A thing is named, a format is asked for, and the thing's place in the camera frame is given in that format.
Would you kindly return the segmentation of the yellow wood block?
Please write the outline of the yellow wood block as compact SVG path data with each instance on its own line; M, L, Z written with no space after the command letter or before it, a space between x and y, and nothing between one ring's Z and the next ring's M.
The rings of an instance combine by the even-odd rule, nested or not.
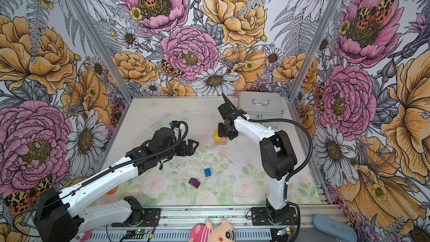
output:
M215 141L220 141L221 137L218 135L218 130L215 130Z

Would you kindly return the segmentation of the natural wood block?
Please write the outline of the natural wood block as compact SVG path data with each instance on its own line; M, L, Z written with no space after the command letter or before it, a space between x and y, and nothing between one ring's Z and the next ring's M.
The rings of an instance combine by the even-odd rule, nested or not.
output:
M227 140L215 140L215 144L219 145L219 146L224 146L226 145Z

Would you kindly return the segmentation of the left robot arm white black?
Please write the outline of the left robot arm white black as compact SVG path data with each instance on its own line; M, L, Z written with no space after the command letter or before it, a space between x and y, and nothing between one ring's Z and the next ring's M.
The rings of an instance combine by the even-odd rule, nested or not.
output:
M42 241L70 242L78 234L104 225L155 225L155 220L145 215L144 208L133 196L108 205L91 204L122 183L163 166L176 156L194 155L199 143L186 139L188 130L182 131L182 124L182 121L174 121L170 127L160 128L152 139L80 183L60 191L50 189L44 192L34 216L34 224Z

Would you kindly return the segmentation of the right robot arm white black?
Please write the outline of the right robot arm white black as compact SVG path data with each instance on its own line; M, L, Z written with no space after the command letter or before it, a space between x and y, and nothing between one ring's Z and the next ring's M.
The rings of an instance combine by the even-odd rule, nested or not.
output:
M266 212L269 220L277 224L283 221L290 211L286 197L287 177L293 174L297 157L285 131L275 131L263 124L283 122L296 125L297 123L284 118L252 119L244 111L238 110L225 94L222 94L222 97L225 102L218 107L218 111L224 121L218 124L218 135L233 140L242 133L259 145L263 169L272 179L266 201Z

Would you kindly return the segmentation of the blue wood block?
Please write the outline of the blue wood block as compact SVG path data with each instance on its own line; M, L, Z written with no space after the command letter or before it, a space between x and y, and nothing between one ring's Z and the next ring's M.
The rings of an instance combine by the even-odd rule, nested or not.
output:
M210 168L205 169L204 174L206 177L210 177L212 175L211 169Z

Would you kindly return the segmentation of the purple wood block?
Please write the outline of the purple wood block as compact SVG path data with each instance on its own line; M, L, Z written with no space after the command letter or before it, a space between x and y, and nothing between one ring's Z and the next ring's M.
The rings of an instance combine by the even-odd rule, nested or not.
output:
M188 183L196 189L200 187L200 181L197 178L190 178Z

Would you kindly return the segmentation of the silver aluminium case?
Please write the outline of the silver aluminium case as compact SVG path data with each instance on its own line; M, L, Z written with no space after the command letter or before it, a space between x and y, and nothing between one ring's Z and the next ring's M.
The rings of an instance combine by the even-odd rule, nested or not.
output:
M253 119L282 118L284 114L281 95L242 91L239 93L239 109Z

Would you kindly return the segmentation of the pink plush pig toy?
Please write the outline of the pink plush pig toy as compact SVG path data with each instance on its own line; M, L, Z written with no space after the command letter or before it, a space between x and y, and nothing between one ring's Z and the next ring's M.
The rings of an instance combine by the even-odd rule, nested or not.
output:
M206 219L204 224L192 228L188 242L235 242L236 238L234 227L227 220L213 226L212 222Z

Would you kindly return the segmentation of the small pink toy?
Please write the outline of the small pink toy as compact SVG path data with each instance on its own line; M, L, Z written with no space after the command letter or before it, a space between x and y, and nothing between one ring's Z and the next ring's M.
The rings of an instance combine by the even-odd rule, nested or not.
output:
M92 235L92 231L91 231L91 230L88 230L88 231L86 231L86 232L84 232L84 233L80 233L80 234L78 234L78 235L75 237L75 239L76 239L78 242L86 242L87 240L89 240L89 239L91 238L91 235Z

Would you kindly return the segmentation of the blue grey cushion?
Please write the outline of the blue grey cushion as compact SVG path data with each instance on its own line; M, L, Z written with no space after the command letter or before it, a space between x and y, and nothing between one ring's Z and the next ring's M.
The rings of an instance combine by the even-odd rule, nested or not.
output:
M341 223L325 215L317 214L313 218L314 227L342 242L357 242L357 234L354 229L347 224Z

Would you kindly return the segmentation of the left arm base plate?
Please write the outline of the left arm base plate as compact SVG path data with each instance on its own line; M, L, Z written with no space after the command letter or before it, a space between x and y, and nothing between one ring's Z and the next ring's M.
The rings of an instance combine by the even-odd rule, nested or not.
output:
M112 227L158 227L160 208L143 208L133 210L132 214L122 223L112 223Z

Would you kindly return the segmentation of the aluminium front rail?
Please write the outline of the aluminium front rail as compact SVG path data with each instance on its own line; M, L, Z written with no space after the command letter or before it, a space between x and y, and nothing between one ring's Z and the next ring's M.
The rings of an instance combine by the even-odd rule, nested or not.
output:
M301 205L297 225L254 226L252 207L264 206L160 206L158 227L112 227L100 224L91 229L87 242L186 242L191 229L209 219L213 226L227 220L237 235L238 242L288 242L298 233L298 242L337 242L339 239L317 230L313 218L325 215L346 224L347 219L338 205Z

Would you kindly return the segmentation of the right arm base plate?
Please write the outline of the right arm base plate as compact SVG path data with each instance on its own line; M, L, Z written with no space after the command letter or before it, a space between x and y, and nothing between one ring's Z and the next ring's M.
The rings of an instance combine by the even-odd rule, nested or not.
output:
M279 210L272 206L252 207L252 223L254 226L265 225L297 225L299 219L298 210L291 205L287 205Z

